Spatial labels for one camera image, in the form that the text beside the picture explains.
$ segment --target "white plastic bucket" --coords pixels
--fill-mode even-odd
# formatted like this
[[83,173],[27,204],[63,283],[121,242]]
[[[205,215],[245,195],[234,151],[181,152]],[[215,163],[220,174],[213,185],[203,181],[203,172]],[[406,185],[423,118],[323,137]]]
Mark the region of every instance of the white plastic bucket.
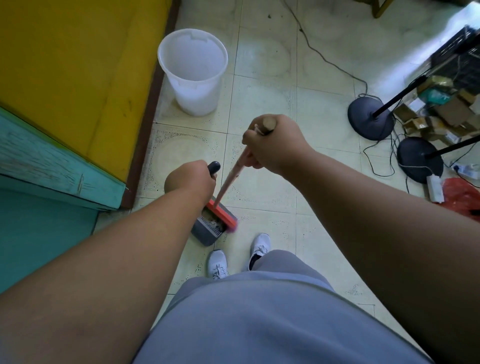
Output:
[[158,61],[186,113],[203,116],[216,109],[228,54],[215,36],[199,29],[170,33],[158,46]]

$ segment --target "yellow panel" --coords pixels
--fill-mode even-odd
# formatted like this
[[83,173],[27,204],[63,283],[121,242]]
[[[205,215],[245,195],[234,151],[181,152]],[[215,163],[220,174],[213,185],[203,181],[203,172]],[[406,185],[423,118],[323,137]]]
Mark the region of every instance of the yellow panel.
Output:
[[0,106],[87,154],[134,0],[2,1]]
[[88,157],[126,181],[157,63],[169,6],[166,0],[140,0],[122,57],[111,83]]

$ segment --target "hand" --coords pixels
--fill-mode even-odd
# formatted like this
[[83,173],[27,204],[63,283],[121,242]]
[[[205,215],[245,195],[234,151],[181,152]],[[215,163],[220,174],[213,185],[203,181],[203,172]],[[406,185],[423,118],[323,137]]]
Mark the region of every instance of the hand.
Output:
[[182,164],[168,175],[165,180],[165,193],[178,189],[190,190],[206,205],[213,195],[215,185],[216,175],[210,176],[207,163],[196,160]]
[[[276,119],[276,127],[269,135],[261,136],[252,129],[267,116]],[[297,123],[286,115],[265,114],[253,119],[250,127],[243,134],[242,143],[250,149],[246,167],[256,169],[266,167],[280,175],[288,173],[288,170],[297,164],[299,158],[313,151]]]

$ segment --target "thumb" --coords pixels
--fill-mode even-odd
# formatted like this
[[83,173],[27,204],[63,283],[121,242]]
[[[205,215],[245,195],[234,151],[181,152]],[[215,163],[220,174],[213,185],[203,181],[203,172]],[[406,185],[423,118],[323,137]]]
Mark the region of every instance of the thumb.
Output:
[[255,150],[255,147],[260,142],[262,138],[255,130],[247,130],[243,133],[242,144],[245,144],[251,150]]

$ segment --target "white power strip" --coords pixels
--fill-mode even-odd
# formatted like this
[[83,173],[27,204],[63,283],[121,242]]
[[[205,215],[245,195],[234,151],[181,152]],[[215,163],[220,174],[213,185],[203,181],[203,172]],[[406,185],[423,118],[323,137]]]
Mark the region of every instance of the white power strip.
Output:
[[440,177],[431,175],[427,177],[428,194],[430,201],[442,203],[445,202],[444,192],[442,189],[442,181]]

